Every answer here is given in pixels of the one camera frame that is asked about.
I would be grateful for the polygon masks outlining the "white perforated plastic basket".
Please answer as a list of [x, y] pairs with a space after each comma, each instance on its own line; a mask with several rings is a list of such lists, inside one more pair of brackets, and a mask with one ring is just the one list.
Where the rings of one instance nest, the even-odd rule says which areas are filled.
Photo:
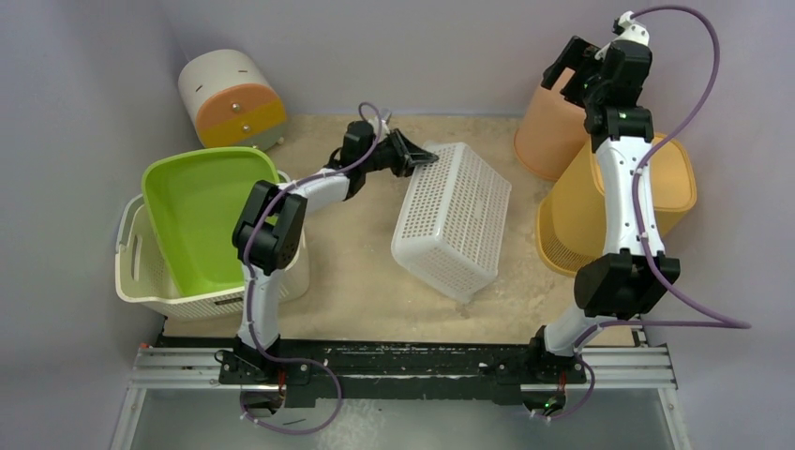
[[427, 141], [391, 242], [398, 265], [461, 304], [496, 280], [510, 182], [465, 142]]

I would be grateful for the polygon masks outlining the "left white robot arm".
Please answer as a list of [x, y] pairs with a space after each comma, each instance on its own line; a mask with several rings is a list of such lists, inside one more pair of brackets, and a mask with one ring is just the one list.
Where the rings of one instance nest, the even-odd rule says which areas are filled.
[[351, 199], [368, 173], [387, 170], [407, 178], [437, 160], [400, 130], [359, 120], [348, 125], [342, 145], [314, 174], [285, 184], [255, 183], [232, 232], [245, 283], [236, 353], [245, 356], [243, 370], [255, 383], [274, 380], [286, 360], [277, 355], [279, 290], [306, 216]]

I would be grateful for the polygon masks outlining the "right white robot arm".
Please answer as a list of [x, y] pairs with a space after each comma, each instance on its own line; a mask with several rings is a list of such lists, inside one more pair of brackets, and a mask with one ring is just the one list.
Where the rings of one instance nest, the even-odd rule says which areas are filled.
[[561, 94], [585, 112], [603, 179], [606, 236], [602, 256], [576, 273], [573, 306], [537, 333], [544, 346], [526, 357], [537, 381], [559, 374], [563, 357], [574, 356], [599, 330], [650, 312], [681, 273], [656, 226], [653, 115], [638, 103], [652, 62], [645, 43], [616, 38], [601, 50], [571, 37], [543, 73], [541, 85], [551, 89], [565, 69], [573, 71]]

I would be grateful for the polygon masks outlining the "green plastic tub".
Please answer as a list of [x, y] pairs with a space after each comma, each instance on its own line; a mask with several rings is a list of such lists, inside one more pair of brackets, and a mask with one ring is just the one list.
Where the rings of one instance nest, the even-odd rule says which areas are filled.
[[262, 180], [278, 181], [276, 165], [250, 147], [190, 151], [158, 160], [144, 171], [144, 205], [181, 295], [243, 286], [233, 229], [251, 188]]

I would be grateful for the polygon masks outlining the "orange plastic bucket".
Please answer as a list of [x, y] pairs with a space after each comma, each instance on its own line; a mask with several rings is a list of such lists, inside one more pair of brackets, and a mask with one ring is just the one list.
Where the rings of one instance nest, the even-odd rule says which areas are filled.
[[561, 90], [574, 71], [567, 68], [552, 88], [535, 88], [515, 132], [517, 160], [545, 180], [558, 180], [588, 140], [584, 111], [564, 100]]

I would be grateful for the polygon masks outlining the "yellow slatted plastic basket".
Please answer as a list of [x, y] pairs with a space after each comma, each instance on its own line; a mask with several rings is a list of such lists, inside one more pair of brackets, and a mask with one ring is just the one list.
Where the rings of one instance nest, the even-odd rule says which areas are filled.
[[[689, 154], [676, 140], [657, 151], [651, 164], [654, 214], [664, 236], [695, 206], [697, 184]], [[586, 142], [538, 207], [536, 248], [548, 268], [572, 278], [602, 255], [605, 234], [602, 175]]]

